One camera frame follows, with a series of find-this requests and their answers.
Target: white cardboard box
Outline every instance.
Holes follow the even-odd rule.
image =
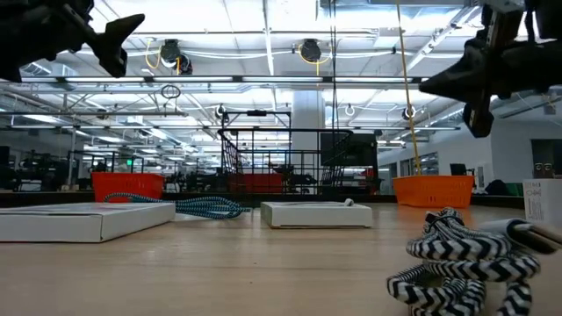
[[[271,227],[372,227],[372,209],[335,202],[262,202],[262,219]]]
[[[562,227],[562,180],[534,179],[523,182],[525,219],[532,223]]]
[[[0,241],[103,242],[173,220],[173,204],[81,203],[0,209]]]

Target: black wire cart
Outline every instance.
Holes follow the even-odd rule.
[[[286,136],[264,140],[261,133]],[[225,128],[221,171],[232,194],[337,195],[352,131],[296,128]],[[297,149],[293,139],[306,137]]]

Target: table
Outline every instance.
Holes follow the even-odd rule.
[[[103,244],[0,244],[0,314],[407,315],[385,280],[419,261],[406,242],[425,210],[378,204],[373,229],[271,230],[259,212],[230,220],[168,223]],[[473,207],[469,226],[522,217]],[[541,257],[531,281],[534,315],[554,315],[562,255]],[[488,287],[485,315],[504,295]]]

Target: room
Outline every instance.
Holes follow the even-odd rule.
[[[0,4],[2,315],[560,312],[560,61],[467,52],[559,49],[562,5],[63,2]],[[411,246],[476,230],[496,255]],[[442,305],[400,288],[506,257],[415,280],[461,284]]]

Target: orange basket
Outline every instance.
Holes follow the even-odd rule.
[[[474,176],[404,176],[394,178],[399,205],[466,208]]]
[[[148,198],[161,198],[164,177],[155,174],[92,172],[96,202],[112,193],[133,193]],[[126,203],[128,197],[114,197],[112,203]]]

